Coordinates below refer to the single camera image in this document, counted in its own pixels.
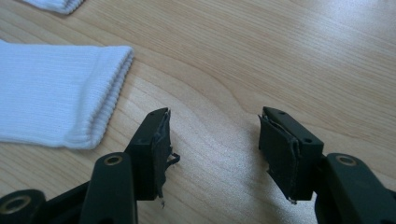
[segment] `white sock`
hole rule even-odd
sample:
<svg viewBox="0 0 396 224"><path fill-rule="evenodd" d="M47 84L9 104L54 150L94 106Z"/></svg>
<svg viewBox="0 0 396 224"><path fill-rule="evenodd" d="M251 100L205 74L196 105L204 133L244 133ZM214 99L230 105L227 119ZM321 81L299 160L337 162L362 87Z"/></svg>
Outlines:
<svg viewBox="0 0 396 224"><path fill-rule="evenodd" d="M33 6L55 11L62 14L70 14L82 3L83 0L23 0Z"/></svg>
<svg viewBox="0 0 396 224"><path fill-rule="evenodd" d="M133 57L125 46L0 41L0 141L96 147Z"/></svg>

